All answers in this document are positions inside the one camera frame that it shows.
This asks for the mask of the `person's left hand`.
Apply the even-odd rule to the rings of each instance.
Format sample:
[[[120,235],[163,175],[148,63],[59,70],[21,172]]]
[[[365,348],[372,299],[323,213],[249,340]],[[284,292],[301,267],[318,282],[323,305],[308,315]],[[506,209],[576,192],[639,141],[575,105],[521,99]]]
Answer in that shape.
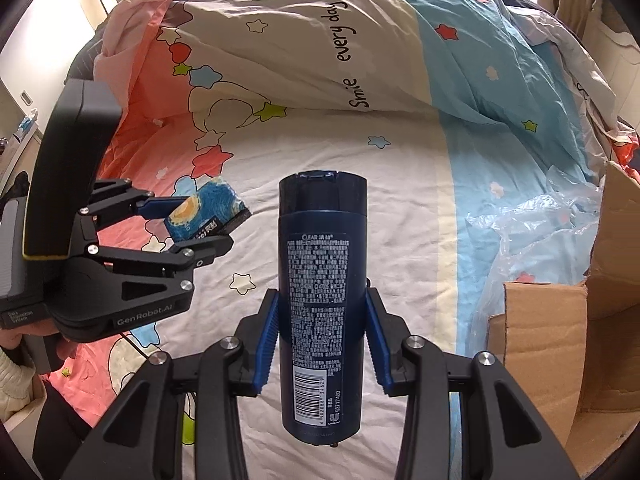
[[[58,333],[58,329],[52,320],[42,320],[32,324],[18,326],[10,330],[0,330],[0,344],[3,349],[13,350],[17,348],[25,335],[28,336],[51,336]],[[66,360],[72,356],[77,348],[73,341],[62,337],[56,346],[56,354],[61,360]]]

